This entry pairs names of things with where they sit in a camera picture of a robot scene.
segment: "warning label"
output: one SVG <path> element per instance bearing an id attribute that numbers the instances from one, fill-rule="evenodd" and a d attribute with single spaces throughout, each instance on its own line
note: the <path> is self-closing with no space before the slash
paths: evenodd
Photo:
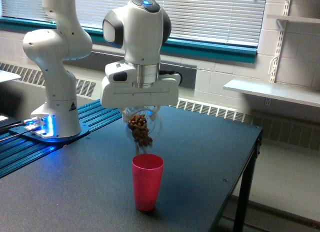
<path id="1" fill-rule="evenodd" d="M 69 112 L 70 112 L 70 111 L 73 111 L 73 110 L 75 110 L 75 109 L 77 109 L 77 107 L 76 107 L 76 105 L 75 105 L 75 102 L 72 102 L 71 107 L 70 107 L 70 109 L 69 109 Z"/>

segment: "window blinds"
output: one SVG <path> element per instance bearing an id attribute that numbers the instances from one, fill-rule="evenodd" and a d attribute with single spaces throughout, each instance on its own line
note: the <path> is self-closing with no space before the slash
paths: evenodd
<path id="1" fill-rule="evenodd" d="M 257 46 L 266 0 L 156 0 L 169 14 L 172 38 Z M 49 21 L 41 0 L 1 0 L 3 16 Z M 106 13 L 128 0 L 76 0 L 80 23 L 102 28 Z"/>

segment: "wall shelf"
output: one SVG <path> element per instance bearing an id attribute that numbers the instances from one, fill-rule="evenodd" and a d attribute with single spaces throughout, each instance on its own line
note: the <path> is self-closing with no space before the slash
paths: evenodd
<path id="1" fill-rule="evenodd" d="M 320 107 L 320 90 L 252 79 L 233 79 L 224 89 L 260 97 Z"/>
<path id="2" fill-rule="evenodd" d="M 302 17 L 280 16 L 280 15 L 267 15 L 266 17 L 277 19 L 280 21 L 289 21 L 294 23 L 320 24 L 320 19 L 317 19 L 317 18 L 302 18 Z"/>
<path id="3" fill-rule="evenodd" d="M 18 74 L 0 70 L 0 83 L 21 78 Z"/>

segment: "blue led light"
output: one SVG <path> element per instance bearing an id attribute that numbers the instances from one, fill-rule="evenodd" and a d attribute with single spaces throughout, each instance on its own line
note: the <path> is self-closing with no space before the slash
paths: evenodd
<path id="1" fill-rule="evenodd" d="M 54 134 L 54 122 L 53 122 L 53 119 L 52 119 L 51 115 L 49 115 L 47 117 L 47 128 L 48 128 L 47 135 L 48 136 L 53 136 L 53 134 Z"/>
<path id="2" fill-rule="evenodd" d="M 145 5 L 151 5 L 151 3 L 149 3 L 148 0 L 143 0 L 143 4 L 145 4 Z"/>
<path id="3" fill-rule="evenodd" d="M 34 121 L 29 121 L 29 122 L 25 123 L 25 125 L 26 125 L 26 126 L 29 126 L 29 125 L 32 125 L 32 124 L 34 124 L 34 123 L 35 123 Z"/>

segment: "pink cup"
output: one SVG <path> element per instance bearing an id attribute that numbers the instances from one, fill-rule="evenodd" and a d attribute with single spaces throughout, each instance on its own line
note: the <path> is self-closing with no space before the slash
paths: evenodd
<path id="1" fill-rule="evenodd" d="M 137 209 L 151 211 L 159 193 L 164 161 L 155 154 L 140 154 L 132 160 L 133 194 Z"/>

